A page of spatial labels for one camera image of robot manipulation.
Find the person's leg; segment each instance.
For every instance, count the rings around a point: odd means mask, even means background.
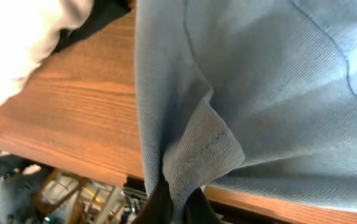
[[[6,179],[0,185],[0,223],[14,217],[16,223],[24,223],[28,218],[37,218],[31,197],[45,182],[47,169],[31,175],[20,175]]]
[[[14,155],[0,157],[0,177],[8,174],[15,168],[24,169],[30,165],[27,160]]]

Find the ribbed fabric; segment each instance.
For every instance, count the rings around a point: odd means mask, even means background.
[[[357,1],[144,0],[136,22],[148,193],[162,167],[177,216],[210,182],[357,211]]]

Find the white garment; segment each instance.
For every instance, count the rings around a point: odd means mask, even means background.
[[[59,30],[80,27],[93,0],[0,2],[0,105],[18,94],[54,50]]]

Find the wood grain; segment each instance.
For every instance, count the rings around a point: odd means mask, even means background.
[[[0,107],[0,149],[122,186],[143,178],[133,75],[134,12],[50,57]],[[295,223],[357,223],[357,213],[206,188],[210,200]]]

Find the table top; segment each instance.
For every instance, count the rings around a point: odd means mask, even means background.
[[[143,178],[136,119],[135,13],[51,56],[0,107],[0,149],[122,186]],[[339,212],[207,187],[206,197],[296,223],[357,223]]]

